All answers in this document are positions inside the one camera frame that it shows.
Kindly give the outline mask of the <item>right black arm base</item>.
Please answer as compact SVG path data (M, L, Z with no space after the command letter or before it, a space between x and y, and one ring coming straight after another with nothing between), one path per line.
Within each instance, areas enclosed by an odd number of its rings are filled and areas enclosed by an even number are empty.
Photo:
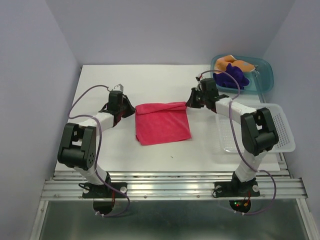
M260 189L255 180L249 182L219 181L214 183L214 198L230 198L232 210L246 214L251 209L252 197L259 197Z

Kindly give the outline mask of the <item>pink towel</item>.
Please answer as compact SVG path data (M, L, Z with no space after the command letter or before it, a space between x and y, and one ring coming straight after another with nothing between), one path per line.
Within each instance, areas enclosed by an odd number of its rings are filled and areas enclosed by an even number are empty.
M191 139L186 103L180 101L137 105L135 136L142 146Z

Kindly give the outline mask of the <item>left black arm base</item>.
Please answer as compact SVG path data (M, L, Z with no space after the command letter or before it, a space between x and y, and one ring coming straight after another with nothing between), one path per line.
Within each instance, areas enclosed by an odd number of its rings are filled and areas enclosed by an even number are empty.
M106 185L94 185L91 183L79 183L78 186L82 189L83 199L93 199L93 210L97 214L106 216L110 214L116 205L117 199L125 199L124 194L127 193L126 182L114 182L111 186L116 189L110 189Z

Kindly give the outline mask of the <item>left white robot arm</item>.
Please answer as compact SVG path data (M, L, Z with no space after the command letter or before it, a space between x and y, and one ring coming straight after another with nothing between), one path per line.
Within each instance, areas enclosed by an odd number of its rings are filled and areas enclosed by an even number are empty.
M135 108L121 90L111 90L108 102L94 116L81 123L67 123L64 126L57 160L75 169L94 185L100 197L111 193L111 179L108 172L98 165L102 145L102 133L115 127L123 118L135 113Z

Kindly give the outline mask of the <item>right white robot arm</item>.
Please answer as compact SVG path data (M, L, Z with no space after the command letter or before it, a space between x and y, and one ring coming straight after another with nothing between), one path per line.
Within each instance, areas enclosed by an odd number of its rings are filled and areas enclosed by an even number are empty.
M256 109L236 102L233 98L219 94L213 78L197 77L197 86L191 89L186 102L189 108L206 107L212 112L229 119L231 129L234 123L241 128L241 141L244 150L239 150L241 162L233 172L230 181L215 182L215 196L241 197L247 193L259 196L256 175L260 164L274 145L279 142L279 136L271 112L263 107Z

